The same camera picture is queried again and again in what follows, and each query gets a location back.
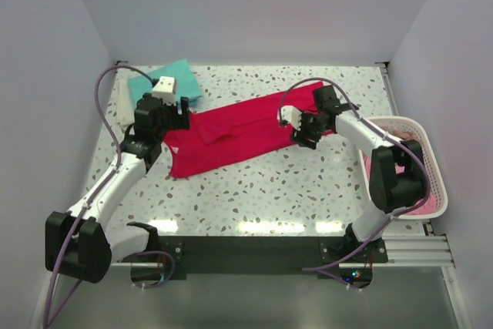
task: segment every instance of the red fabric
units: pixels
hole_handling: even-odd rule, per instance
[[[315,109],[312,91],[321,82],[294,89],[285,105]],[[204,173],[290,146],[291,126],[280,127],[277,109],[283,92],[210,111],[190,113],[190,130],[164,138],[173,156],[169,174],[176,178]]]

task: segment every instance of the blue folded towel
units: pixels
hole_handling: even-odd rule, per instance
[[[182,96],[189,99],[190,105],[193,106],[198,98],[202,96],[199,84],[195,79],[193,72],[190,70],[190,66],[186,59],[181,59],[170,65],[165,65],[160,69],[147,73],[154,79],[158,79],[161,76],[174,77],[178,83],[178,88],[176,89],[176,101]],[[133,77],[128,80],[130,98],[132,99],[133,107],[137,107],[137,102],[142,98],[142,95],[146,92],[151,92],[153,86],[150,81],[144,76]]]

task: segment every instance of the white plastic basket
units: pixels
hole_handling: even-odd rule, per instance
[[[402,215],[399,219],[402,220],[423,220],[432,219],[439,217],[448,206],[448,196],[445,191],[444,181],[441,178],[440,170],[438,169],[437,160],[434,157],[433,149],[431,148],[428,136],[419,123],[413,119],[408,119],[406,117],[400,116],[375,116],[368,120],[373,122],[378,126],[388,126],[389,131],[400,130],[409,133],[413,133],[414,138],[421,144],[423,149],[424,165],[430,177],[431,182],[431,192],[433,193],[435,199],[437,200],[437,209],[433,213],[422,214],[422,215]],[[363,168],[363,178],[365,189],[367,190],[368,198],[370,198],[370,190],[368,189],[368,177],[367,172],[364,168],[364,154],[359,151],[360,164]]]

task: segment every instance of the table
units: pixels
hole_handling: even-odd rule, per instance
[[[140,66],[144,72],[159,66]],[[391,115],[381,70],[375,66],[193,65],[203,91],[195,112],[284,91],[309,76],[332,79],[366,116]],[[135,76],[119,70],[116,81]],[[118,83],[106,118],[116,122]],[[114,157],[103,129],[92,159],[88,190]],[[317,150],[290,146],[242,163],[188,179],[168,175],[167,148],[154,167],[129,190],[106,229],[121,230],[129,221],[148,223],[160,234],[180,236],[341,236],[368,199],[357,150],[338,135],[324,137]],[[421,221],[395,220],[384,237],[424,236]]]

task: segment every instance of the red cloth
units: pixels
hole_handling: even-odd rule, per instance
[[[315,109],[317,82],[294,89],[285,105]],[[173,156],[169,174],[176,178],[204,173],[290,146],[291,126],[280,127],[277,110],[283,92],[210,111],[190,113],[190,130],[170,131],[164,138]]]

